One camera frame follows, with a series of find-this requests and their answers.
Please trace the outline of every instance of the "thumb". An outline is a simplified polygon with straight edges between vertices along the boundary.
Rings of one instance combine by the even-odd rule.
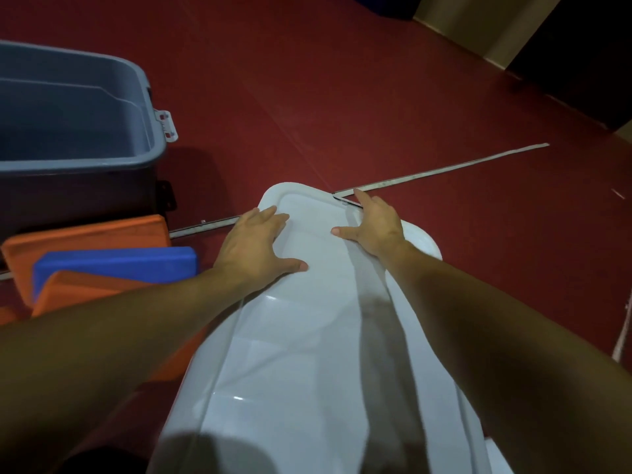
[[[294,258],[280,258],[279,267],[281,274],[283,273],[296,273],[299,271],[307,271],[309,266],[305,261]]]
[[[358,240],[358,228],[353,226],[336,226],[331,229],[331,234],[338,238]]]

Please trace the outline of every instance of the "white plastic container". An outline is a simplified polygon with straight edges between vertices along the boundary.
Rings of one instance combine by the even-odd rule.
[[[361,209],[296,183],[268,189],[270,205],[290,215],[275,252],[310,269],[241,303],[201,345],[148,472],[490,473],[478,418],[391,275],[329,232]],[[423,230],[404,231],[440,258]]]

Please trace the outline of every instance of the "red vinyl floor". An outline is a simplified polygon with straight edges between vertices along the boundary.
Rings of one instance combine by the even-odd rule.
[[[3,0],[0,38],[146,71],[179,133],[158,164],[171,229],[282,181],[337,191],[550,143],[375,194],[446,261],[611,352],[632,288],[632,146],[421,24],[353,0]],[[177,244],[209,267],[226,232]]]

